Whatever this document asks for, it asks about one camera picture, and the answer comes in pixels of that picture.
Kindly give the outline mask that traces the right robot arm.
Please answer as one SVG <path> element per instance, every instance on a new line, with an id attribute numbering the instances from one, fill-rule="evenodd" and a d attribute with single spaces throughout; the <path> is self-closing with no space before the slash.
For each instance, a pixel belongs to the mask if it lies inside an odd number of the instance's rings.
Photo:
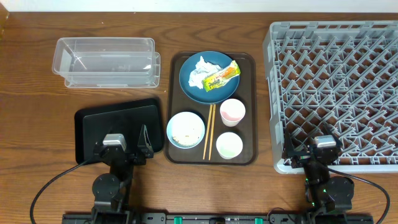
<path id="1" fill-rule="evenodd" d="M 328 166 L 337 160 L 342 142 L 324 126 L 326 134 L 314 138 L 301 151 L 295 151 L 290 133 L 284 131 L 282 157 L 291 167 L 304 170 L 306 200 L 313 205 L 295 223 L 348 223 L 346 211 L 352 209 L 354 182 L 349 177 L 330 175 Z"/>

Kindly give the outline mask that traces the white napkin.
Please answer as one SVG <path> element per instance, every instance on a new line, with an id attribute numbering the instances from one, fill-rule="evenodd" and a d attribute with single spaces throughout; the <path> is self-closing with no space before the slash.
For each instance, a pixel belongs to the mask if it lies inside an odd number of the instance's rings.
<path id="1" fill-rule="evenodd" d="M 201 56 L 200 60 L 195 65 L 195 69 L 190 72 L 188 84 L 190 87 L 203 89 L 203 80 L 221 69 L 222 68 L 217 64 L 206 62 Z"/>

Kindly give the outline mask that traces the dark blue plate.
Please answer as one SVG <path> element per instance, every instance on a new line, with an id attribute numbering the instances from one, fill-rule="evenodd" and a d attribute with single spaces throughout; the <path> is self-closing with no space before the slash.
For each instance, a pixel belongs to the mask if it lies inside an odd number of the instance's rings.
<path id="1" fill-rule="evenodd" d="M 181 89 L 189 98 L 203 104 L 217 104 L 228 99 L 238 88 L 239 77 L 234 77 L 225 86 L 208 92 L 204 88 L 199 89 L 199 87 L 188 84 L 190 73 L 196 68 L 195 65 L 200 61 L 200 57 L 203 57 L 205 62 L 219 65 L 221 68 L 227 67 L 233 61 L 226 54 L 215 51 L 204 51 L 189 56 L 179 71 Z"/>

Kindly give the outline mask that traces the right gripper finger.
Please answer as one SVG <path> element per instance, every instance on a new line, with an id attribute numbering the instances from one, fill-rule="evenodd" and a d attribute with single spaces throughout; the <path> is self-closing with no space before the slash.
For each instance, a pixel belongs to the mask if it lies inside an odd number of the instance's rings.
<path id="1" fill-rule="evenodd" d="M 283 159 L 291 159 L 295 156 L 294 145 L 290 133 L 284 129 L 284 150 L 282 153 Z"/>
<path id="2" fill-rule="evenodd" d="M 335 134 L 332 133 L 330 125 L 328 123 L 323 123 L 323 129 L 328 135 L 331 135 L 336 142 L 336 146 L 342 146 L 342 142 L 337 138 Z"/>

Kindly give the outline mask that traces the yellow green snack wrapper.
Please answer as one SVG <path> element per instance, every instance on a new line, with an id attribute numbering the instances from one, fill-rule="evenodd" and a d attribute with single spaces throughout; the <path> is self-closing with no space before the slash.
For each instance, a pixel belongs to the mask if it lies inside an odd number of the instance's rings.
<path id="1" fill-rule="evenodd" d="M 232 78 L 240 76 L 239 65 L 233 60 L 224 69 L 213 73 L 202 80 L 206 92 L 225 86 Z"/>

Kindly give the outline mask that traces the pink plastic cup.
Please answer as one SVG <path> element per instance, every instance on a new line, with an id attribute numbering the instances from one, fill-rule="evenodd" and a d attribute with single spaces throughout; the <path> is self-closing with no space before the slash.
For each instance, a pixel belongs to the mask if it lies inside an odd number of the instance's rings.
<path id="1" fill-rule="evenodd" d="M 228 127 L 236 126 L 245 116 L 245 105 L 234 98 L 224 101 L 220 106 L 221 120 Z"/>

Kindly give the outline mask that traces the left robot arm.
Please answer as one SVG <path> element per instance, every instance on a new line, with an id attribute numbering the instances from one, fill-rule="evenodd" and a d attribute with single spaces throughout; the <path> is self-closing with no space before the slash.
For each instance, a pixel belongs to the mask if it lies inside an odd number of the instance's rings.
<path id="1" fill-rule="evenodd" d="M 143 166 L 154 156 L 147 126 L 142 125 L 137 146 L 131 150 L 123 134 L 107 134 L 93 151 L 93 158 L 109 166 L 109 172 L 93 182 L 95 196 L 91 223 L 140 223 L 141 215 L 129 207 L 134 166 Z"/>

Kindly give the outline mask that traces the pale green plastic cup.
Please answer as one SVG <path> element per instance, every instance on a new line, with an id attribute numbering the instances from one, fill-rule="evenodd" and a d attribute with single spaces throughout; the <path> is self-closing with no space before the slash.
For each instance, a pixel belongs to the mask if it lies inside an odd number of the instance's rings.
<path id="1" fill-rule="evenodd" d="M 243 141 L 235 133 L 223 133 L 216 140 L 216 149 L 223 159 L 232 159 L 242 152 Z"/>

